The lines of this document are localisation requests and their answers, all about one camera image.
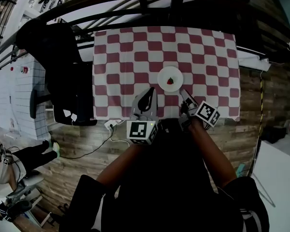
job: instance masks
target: power strip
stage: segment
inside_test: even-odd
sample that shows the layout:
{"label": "power strip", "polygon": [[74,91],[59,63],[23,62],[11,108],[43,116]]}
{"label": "power strip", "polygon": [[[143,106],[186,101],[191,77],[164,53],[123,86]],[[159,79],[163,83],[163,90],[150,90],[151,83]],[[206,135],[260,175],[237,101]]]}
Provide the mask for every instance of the power strip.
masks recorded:
{"label": "power strip", "polygon": [[104,126],[110,130],[111,129],[111,125],[112,127],[115,127],[116,125],[118,125],[122,120],[117,119],[117,120],[109,120],[107,122],[105,122]]}

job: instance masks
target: person sitting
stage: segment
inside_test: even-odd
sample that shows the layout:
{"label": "person sitting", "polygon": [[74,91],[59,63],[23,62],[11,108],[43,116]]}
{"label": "person sitting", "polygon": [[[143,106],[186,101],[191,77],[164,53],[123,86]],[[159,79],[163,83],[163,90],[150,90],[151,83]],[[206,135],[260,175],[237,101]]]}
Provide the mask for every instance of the person sitting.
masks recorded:
{"label": "person sitting", "polygon": [[53,143],[53,149],[43,154],[48,148],[49,142],[43,141],[41,145],[11,153],[0,145],[0,191],[4,192],[4,196],[9,194],[4,191],[6,188],[10,189],[10,193],[16,190],[17,184],[26,173],[60,156],[58,143]]}

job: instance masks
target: white plate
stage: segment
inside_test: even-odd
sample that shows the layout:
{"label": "white plate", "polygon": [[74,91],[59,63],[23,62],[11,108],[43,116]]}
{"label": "white plate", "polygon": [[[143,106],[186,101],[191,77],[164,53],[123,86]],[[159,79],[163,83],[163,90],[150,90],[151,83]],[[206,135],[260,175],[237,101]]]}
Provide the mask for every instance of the white plate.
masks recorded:
{"label": "white plate", "polygon": [[[173,79],[173,84],[167,84],[170,78]],[[175,92],[180,89],[183,82],[183,74],[174,66],[166,66],[158,73],[158,84],[164,91]]]}

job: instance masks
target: wrist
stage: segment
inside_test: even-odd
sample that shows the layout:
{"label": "wrist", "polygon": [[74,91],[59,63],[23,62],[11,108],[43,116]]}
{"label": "wrist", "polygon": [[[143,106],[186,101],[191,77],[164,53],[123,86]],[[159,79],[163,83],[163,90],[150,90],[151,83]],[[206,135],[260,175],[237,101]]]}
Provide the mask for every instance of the wrist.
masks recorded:
{"label": "wrist", "polygon": [[192,118],[191,119],[191,125],[189,126],[189,130],[204,130],[203,128],[203,122],[200,121],[198,118]]}

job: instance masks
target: black shirt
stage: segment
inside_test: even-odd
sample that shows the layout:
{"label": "black shirt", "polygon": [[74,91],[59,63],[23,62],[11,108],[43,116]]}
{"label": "black shirt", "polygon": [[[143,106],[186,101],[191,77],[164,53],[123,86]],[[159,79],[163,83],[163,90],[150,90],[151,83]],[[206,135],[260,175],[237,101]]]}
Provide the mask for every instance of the black shirt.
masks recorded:
{"label": "black shirt", "polygon": [[103,198],[101,231],[268,232],[254,180],[240,177],[215,193],[188,134],[167,133],[140,156],[118,198],[83,175],[59,231],[90,231]]}

